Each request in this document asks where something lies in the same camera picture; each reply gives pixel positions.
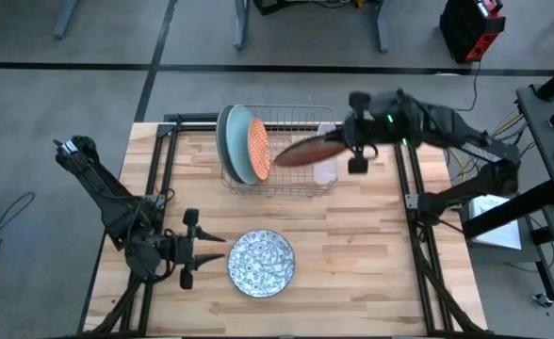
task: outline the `orange plate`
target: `orange plate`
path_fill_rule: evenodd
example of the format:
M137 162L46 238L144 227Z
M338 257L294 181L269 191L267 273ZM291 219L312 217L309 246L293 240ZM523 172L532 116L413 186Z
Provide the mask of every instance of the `orange plate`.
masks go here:
M258 118L252 120L248 129L248 153L254 172L260 180L266 180L270 170L269 136Z

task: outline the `wire dish rack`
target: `wire dish rack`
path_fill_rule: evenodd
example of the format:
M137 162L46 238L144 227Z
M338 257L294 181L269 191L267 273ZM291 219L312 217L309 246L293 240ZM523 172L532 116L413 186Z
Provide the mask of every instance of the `wire dish rack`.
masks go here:
M274 166L277 154L294 142L316 136L321 125L335 125L334 112L317 105L246 105L252 114L263 121L269 137L269 177L255 185L240 184L222 168L222 183L235 194L320 196L337 181L335 160L297 168ZM316 172L333 168L328 175Z

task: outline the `red power station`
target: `red power station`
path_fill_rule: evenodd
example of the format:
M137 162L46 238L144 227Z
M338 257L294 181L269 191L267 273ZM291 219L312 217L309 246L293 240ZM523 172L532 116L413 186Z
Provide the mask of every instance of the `red power station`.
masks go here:
M505 28L500 0L448 0L440 30L458 63L480 61Z

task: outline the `white patterned plate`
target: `white patterned plate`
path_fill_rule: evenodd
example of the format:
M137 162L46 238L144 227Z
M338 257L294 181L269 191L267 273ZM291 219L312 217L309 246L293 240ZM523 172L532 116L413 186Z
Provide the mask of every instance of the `white patterned plate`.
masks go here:
M266 298L283 290L294 276L294 251L273 231L244 234L231 248L229 277L250 297Z

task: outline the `butcher block tabletop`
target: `butcher block tabletop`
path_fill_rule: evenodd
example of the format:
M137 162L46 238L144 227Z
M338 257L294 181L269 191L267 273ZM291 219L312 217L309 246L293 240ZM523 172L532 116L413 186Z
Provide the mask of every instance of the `butcher block tabletop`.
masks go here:
M131 131L120 180L135 195L145 190L156 127L157 123L135 123ZM350 155L339 156L339 179L324 196L244 196L230 193L220 179L214 133L183 132L178 136L171 176L176 196L167 205L164 227L185 232L183 213L197 208L204 230L227 242L196 240L195 252L227 255L248 231L273 230L292 245L296 270L281 293L253 299L231 282L226 258L194 272L190 291L180 289L177 269L155 285L148 335L426 334L393 146L379 147L380 155L370 162L367 175L348 175ZM162 148L164 153L167 149L167 145ZM417 153L426 190L449 187L442 150L424 146ZM164 159L163 154L157 187ZM456 214L447 212L443 219L460 226ZM486 328L463 235L442 226L434 232L447 289L470 318ZM85 331L111 311L126 287L129 271L123 252L106 239L94 273ZM142 288L132 327L139 321L141 295ZM438 325L440 313L433 290L431 300Z

